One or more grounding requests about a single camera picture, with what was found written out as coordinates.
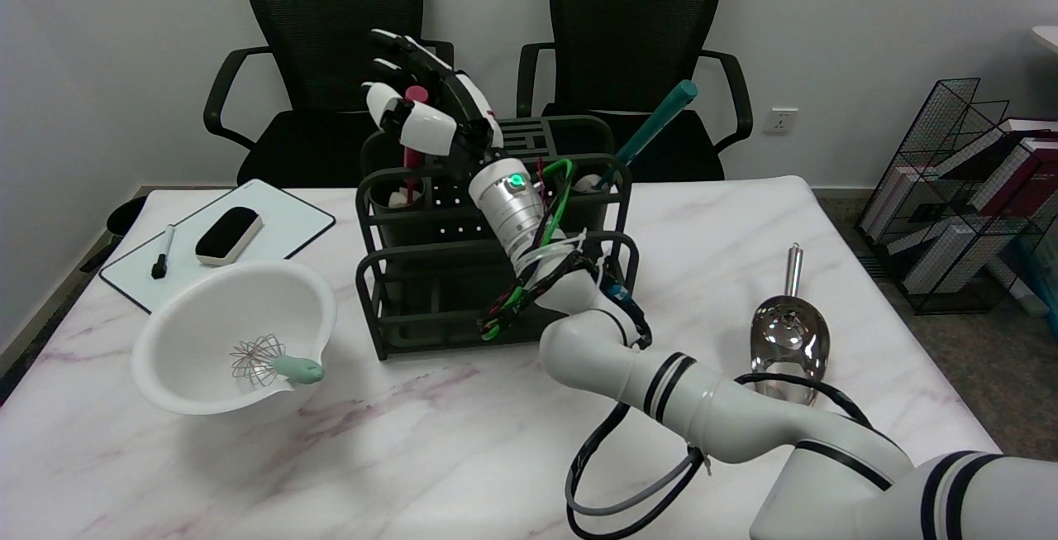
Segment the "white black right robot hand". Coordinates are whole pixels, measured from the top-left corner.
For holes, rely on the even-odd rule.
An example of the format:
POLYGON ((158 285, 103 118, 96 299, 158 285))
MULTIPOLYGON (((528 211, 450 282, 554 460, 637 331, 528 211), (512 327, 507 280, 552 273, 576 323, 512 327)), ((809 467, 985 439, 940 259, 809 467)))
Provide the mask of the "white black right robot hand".
POLYGON ((378 129, 461 177, 501 156, 498 119, 463 70, 412 36, 373 28, 369 39, 380 51, 373 58, 378 78, 360 87, 378 129))

